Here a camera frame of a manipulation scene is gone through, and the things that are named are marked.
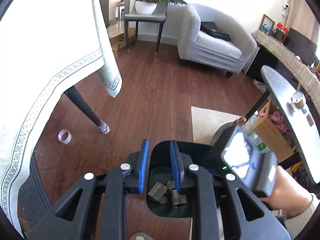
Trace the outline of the person's right hand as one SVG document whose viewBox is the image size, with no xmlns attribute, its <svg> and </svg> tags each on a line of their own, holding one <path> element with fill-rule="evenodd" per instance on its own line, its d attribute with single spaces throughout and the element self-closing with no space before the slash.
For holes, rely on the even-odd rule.
<svg viewBox="0 0 320 240">
<path fill-rule="evenodd" d="M 307 210 L 312 203 L 312 195 L 278 165 L 272 194 L 259 200 L 276 210 L 282 209 L 287 218 L 293 218 Z"/>
</svg>

